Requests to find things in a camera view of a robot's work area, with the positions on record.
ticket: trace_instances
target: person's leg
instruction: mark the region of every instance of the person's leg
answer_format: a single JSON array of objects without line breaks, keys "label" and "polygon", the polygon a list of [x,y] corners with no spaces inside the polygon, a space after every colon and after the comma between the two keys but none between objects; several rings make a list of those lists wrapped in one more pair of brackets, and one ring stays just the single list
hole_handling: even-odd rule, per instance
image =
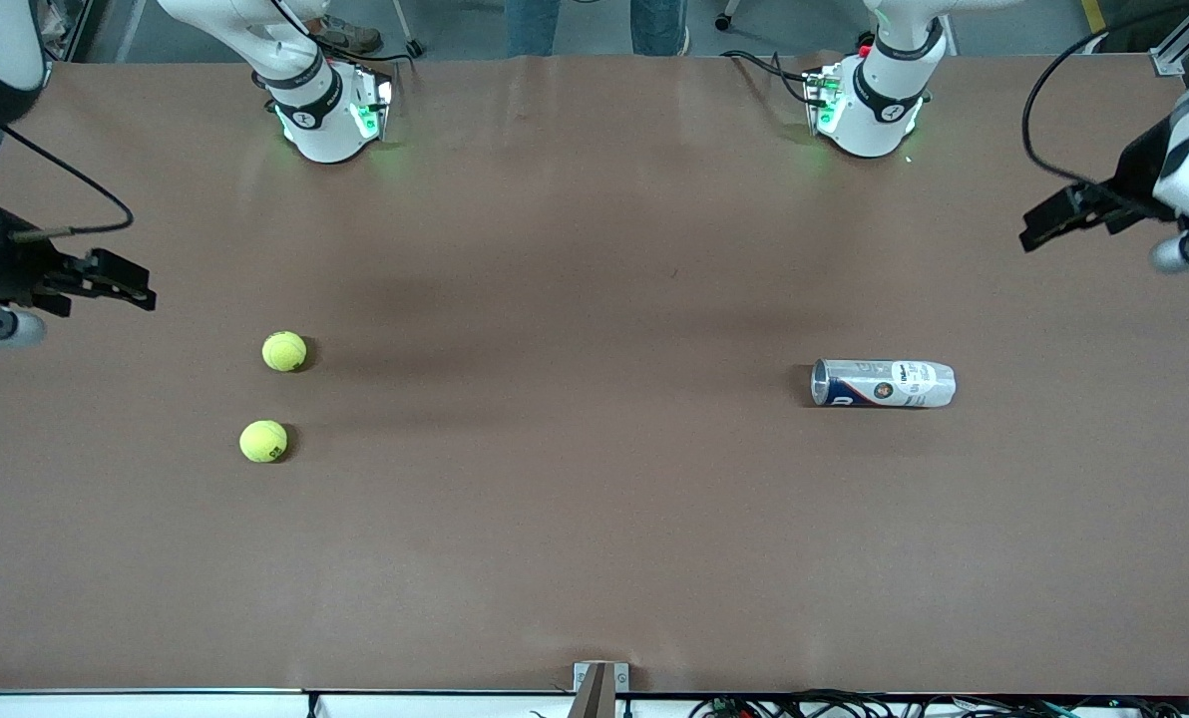
[{"label": "person's leg", "polygon": [[380,32],[376,27],[359,27],[333,15],[313,18],[303,23],[307,31],[327,45],[352,55],[365,55],[380,46]]},{"label": "person's leg", "polygon": [[507,55],[554,52],[561,0],[507,0]]},{"label": "person's leg", "polygon": [[681,55],[687,0],[630,0],[630,39],[636,55]]}]

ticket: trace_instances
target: tennis ball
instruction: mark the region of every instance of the tennis ball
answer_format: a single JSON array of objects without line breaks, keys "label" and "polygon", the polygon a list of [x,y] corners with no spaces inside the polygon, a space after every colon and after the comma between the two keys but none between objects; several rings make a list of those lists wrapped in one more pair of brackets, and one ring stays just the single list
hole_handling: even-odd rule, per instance
[{"label": "tennis ball", "polygon": [[249,424],[239,435],[239,451],[244,451],[250,461],[273,461],[284,454],[284,449],[288,449],[288,432],[270,418]]},{"label": "tennis ball", "polygon": [[263,363],[276,372],[292,372],[306,361],[307,342],[292,332],[276,332],[263,341]]}]

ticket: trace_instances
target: metal frame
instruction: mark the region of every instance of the metal frame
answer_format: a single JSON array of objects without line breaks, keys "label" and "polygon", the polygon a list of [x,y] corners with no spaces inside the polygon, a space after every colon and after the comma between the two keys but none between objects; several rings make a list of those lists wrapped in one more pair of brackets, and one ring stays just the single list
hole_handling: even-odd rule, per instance
[{"label": "metal frame", "polygon": [[1149,50],[1157,74],[1164,77],[1182,76],[1184,58],[1189,55],[1189,14],[1162,44]]}]

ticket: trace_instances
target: gray floor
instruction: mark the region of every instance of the gray floor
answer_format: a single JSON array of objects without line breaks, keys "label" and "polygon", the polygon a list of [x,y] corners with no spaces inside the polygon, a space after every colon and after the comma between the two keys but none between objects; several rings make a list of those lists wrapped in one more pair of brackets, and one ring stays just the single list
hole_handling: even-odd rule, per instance
[{"label": "gray floor", "polygon": [[[715,15],[726,0],[696,0],[690,7],[694,55],[749,50],[801,55],[820,49],[850,50],[870,24],[860,0],[744,0],[730,31],[718,32]],[[212,37],[169,18],[156,0],[133,0],[103,18],[88,61],[96,63],[194,63],[234,61]],[[331,12],[379,27],[390,52],[403,50],[400,20],[389,0],[334,0]],[[407,0],[409,26],[428,59],[490,59],[504,56],[503,0]],[[554,50],[559,53],[630,51],[629,0],[564,4]],[[1026,0],[995,13],[955,17],[964,55],[1055,53],[1087,34],[1078,0]]]}]

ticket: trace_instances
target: blue jeans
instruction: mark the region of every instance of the blue jeans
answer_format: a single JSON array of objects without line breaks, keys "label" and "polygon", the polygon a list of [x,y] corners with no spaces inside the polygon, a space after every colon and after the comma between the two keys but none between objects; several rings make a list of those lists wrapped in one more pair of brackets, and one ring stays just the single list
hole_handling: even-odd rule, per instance
[{"label": "blue jeans", "polygon": [[[559,5],[566,0],[507,0],[507,53],[554,52]],[[678,55],[687,0],[630,0],[630,39],[636,55]]]}]

